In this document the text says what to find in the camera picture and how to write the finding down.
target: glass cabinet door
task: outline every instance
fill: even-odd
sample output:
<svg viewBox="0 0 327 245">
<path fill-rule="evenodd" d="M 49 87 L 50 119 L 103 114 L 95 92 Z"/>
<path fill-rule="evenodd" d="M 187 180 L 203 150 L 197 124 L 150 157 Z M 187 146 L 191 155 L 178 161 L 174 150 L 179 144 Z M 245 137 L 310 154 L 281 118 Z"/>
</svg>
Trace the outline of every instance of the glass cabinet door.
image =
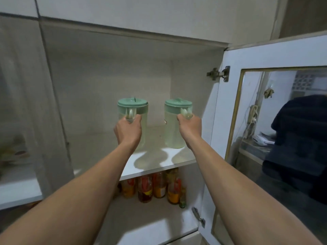
<svg viewBox="0 0 327 245">
<path fill-rule="evenodd" d="M 0 17 L 0 209 L 73 177 L 39 23 Z"/>
<path fill-rule="evenodd" d="M 227 50 L 211 146 L 327 244 L 327 36 Z M 212 199 L 199 231 L 233 244 Z"/>
</svg>

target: dark clothing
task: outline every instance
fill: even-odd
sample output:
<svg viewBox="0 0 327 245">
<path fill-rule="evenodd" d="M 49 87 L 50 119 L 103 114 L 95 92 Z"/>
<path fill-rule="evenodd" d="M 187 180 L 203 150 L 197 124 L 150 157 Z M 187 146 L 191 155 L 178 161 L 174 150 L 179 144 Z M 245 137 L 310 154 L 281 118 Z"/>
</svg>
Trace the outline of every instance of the dark clothing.
<svg viewBox="0 0 327 245">
<path fill-rule="evenodd" d="M 272 125 L 276 142 L 263 172 L 327 203 L 327 97 L 310 95 L 287 102 Z"/>
</svg>

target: bottle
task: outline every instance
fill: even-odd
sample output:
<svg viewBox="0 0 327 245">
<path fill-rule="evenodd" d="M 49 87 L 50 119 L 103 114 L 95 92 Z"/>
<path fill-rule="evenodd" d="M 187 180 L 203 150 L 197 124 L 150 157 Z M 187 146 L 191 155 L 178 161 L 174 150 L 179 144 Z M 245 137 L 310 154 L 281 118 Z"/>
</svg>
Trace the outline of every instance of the bottle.
<svg viewBox="0 0 327 245">
<path fill-rule="evenodd" d="M 122 191 L 125 198 L 131 198 L 135 194 L 135 178 L 124 180 L 121 182 Z"/>
<path fill-rule="evenodd" d="M 166 195 L 167 177 L 164 171 L 153 174 L 153 195 L 163 198 Z"/>
<path fill-rule="evenodd" d="M 138 179 L 138 197 L 142 203 L 148 203 L 152 199 L 152 175 L 143 175 Z"/>
<path fill-rule="evenodd" d="M 167 170 L 166 170 L 167 190 L 168 190 L 168 184 L 169 184 L 171 181 L 174 181 L 174 178 L 176 178 L 177 175 L 178 175 L 178 168 L 167 169 Z"/>
<path fill-rule="evenodd" d="M 182 187 L 180 196 L 180 208 L 185 208 L 186 206 L 186 188 Z"/>
<path fill-rule="evenodd" d="M 177 205 L 180 201 L 182 180 L 175 174 L 168 184 L 168 202 Z"/>
</svg>

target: small green bottle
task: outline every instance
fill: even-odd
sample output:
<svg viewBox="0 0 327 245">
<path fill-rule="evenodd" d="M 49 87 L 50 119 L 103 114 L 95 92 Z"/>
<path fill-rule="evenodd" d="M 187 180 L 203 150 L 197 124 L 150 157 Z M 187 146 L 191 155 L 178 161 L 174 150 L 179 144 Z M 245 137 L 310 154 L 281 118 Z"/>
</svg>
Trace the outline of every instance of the small green bottle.
<svg viewBox="0 0 327 245">
<path fill-rule="evenodd" d="M 185 208 L 186 206 L 186 188 L 182 187 L 181 197 L 180 197 L 180 208 Z"/>
</svg>

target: white shelf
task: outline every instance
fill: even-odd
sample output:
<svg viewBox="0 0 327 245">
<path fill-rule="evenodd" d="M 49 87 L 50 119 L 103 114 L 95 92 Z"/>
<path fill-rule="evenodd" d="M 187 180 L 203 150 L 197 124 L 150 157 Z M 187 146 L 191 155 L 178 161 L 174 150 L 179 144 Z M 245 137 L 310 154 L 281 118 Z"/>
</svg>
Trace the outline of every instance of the white shelf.
<svg viewBox="0 0 327 245">
<path fill-rule="evenodd" d="M 42 199 L 32 164 L 7 166 L 0 177 L 0 210 Z"/>
<path fill-rule="evenodd" d="M 198 229 L 190 208 L 181 209 L 165 197 L 141 203 L 137 193 L 131 199 L 119 196 L 110 204 L 96 244 L 166 244 Z"/>
<path fill-rule="evenodd" d="M 181 167 L 196 162 L 187 147 L 168 148 L 164 142 L 164 126 L 148 127 L 146 142 L 128 160 L 120 180 Z M 74 172 L 85 172 L 117 146 L 114 133 L 68 137 Z"/>
</svg>

